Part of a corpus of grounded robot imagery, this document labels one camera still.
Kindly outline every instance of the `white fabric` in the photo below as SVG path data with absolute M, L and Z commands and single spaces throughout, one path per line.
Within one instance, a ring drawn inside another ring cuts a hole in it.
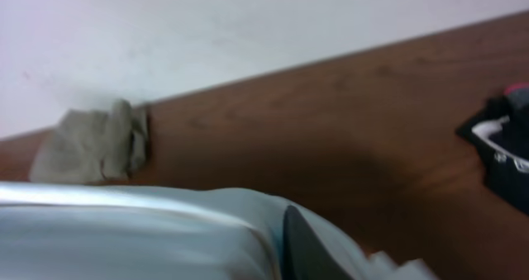
M 279 280 L 290 204 L 238 188 L 1 182 L 0 278 Z M 366 259 L 333 224 L 296 206 L 354 279 L 402 276 L 389 259 Z M 433 279 L 419 262 L 405 268 L 411 279 Z

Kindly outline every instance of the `wall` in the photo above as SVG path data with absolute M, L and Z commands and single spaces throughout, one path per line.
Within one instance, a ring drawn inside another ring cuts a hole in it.
M 529 0 L 0 0 L 0 138 L 529 9 Z

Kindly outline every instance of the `cloth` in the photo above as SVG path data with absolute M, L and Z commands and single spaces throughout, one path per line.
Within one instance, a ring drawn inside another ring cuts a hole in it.
M 45 139 L 31 167 L 36 183 L 92 184 L 126 178 L 145 162 L 145 109 L 116 102 L 110 113 L 70 111 Z
M 485 168 L 485 186 L 529 215 L 529 92 L 510 87 L 490 99 L 456 133 L 476 148 Z
M 8 182 L 0 183 L 0 270 L 26 280 L 279 280 L 288 206 L 355 280 L 434 278 L 419 261 L 399 268 L 383 254 L 367 259 L 330 222 L 260 192 Z

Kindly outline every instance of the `crumpled cloth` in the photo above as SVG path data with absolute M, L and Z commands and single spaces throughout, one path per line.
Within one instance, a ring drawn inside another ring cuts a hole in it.
M 127 178 L 146 158 L 145 108 L 127 101 L 110 112 L 69 111 L 40 147 L 30 171 L 36 183 L 94 184 Z

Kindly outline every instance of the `wood grain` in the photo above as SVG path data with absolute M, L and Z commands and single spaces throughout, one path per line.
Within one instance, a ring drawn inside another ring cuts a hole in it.
M 149 164 L 114 183 L 252 188 L 443 279 L 528 279 L 529 218 L 454 134 L 524 80 L 529 12 L 172 98 L 151 107 Z M 0 178 L 26 179 L 44 135 L 0 143 Z

